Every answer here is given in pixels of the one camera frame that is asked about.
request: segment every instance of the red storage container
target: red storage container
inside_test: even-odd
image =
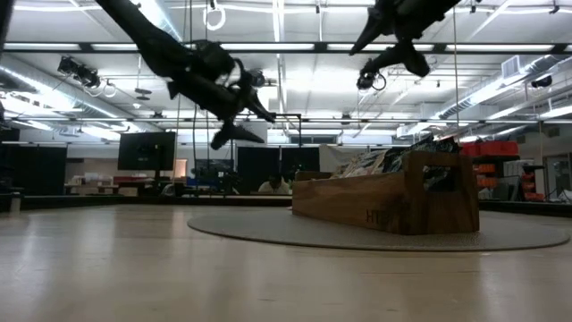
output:
[[[479,145],[477,143],[465,143],[461,149],[461,154],[469,157],[480,156]]]
[[[515,141],[489,141],[479,145],[481,156],[518,156]]]

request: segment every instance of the black monitor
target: black monitor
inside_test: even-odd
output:
[[[175,132],[122,134],[118,170],[172,170]]]

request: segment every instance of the ceiling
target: ceiling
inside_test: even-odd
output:
[[[373,1],[366,0],[283,0],[284,14],[273,14],[273,4],[280,0],[218,1],[224,8],[226,19],[218,30],[208,30],[203,23],[203,11],[208,2],[193,1],[192,10],[186,9],[189,1],[156,0],[161,3],[168,19],[184,38],[208,38],[222,42],[353,42],[366,20],[366,7]],[[316,3],[322,10],[315,12]],[[470,0],[463,0],[456,13],[446,15],[444,21],[435,23],[425,31],[420,41],[442,43],[572,43],[572,0],[557,0],[560,12],[547,13],[552,0],[483,0],[476,13],[467,10]],[[210,13],[209,22],[216,24],[220,13]],[[380,37],[376,41],[394,41]],[[18,0],[13,13],[7,42],[131,42],[129,37],[105,12],[97,9],[94,1],[82,0]],[[11,56],[23,61],[58,80],[77,87],[73,80],[64,80],[57,66],[62,55],[47,53],[18,53]],[[136,54],[73,54],[77,61],[99,70],[99,75],[117,88],[113,97],[99,95],[97,99],[117,107],[128,115],[149,117],[163,112],[167,117],[192,117],[194,104],[187,99],[169,98],[163,80],[156,78],[143,62],[138,68]],[[234,54],[247,68],[259,68],[268,78],[277,79],[276,54]],[[308,118],[339,118],[351,113],[360,118],[428,118],[446,102],[466,91],[474,90],[487,79],[501,72],[501,64],[511,55],[428,55],[433,70],[424,79],[407,72],[403,66],[383,70],[387,79],[384,91],[364,98],[356,88],[358,71],[375,55],[345,54],[283,54],[283,80],[286,104],[276,99],[276,87],[260,90],[263,102],[272,112],[302,114]],[[533,60],[537,55],[526,59]],[[559,68],[553,74],[553,89],[568,85],[572,72]],[[138,86],[153,91],[150,100],[138,101],[134,89]],[[525,89],[520,84],[497,96],[481,102],[491,106],[487,111],[498,112],[522,103],[530,96],[548,93],[548,89]],[[96,95],[101,90],[91,93]],[[135,108],[133,103],[142,107]],[[486,118],[479,110],[472,118]],[[532,113],[530,108],[519,111]],[[159,128],[173,127],[174,123],[158,124]],[[375,123],[368,130],[397,130],[398,123]],[[305,128],[332,128],[332,124],[307,124]]]

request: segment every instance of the tv screen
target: tv screen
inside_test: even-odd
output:
[[[118,170],[172,170],[175,132],[122,134]]]

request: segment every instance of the black curtain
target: black curtain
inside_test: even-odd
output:
[[[67,148],[2,146],[13,170],[13,187],[32,196],[63,194]]]
[[[239,148],[237,172],[242,180],[240,193],[258,191],[270,174],[279,171],[280,151],[277,148]]]
[[[298,170],[320,171],[320,148],[282,148],[282,175],[294,180]]]

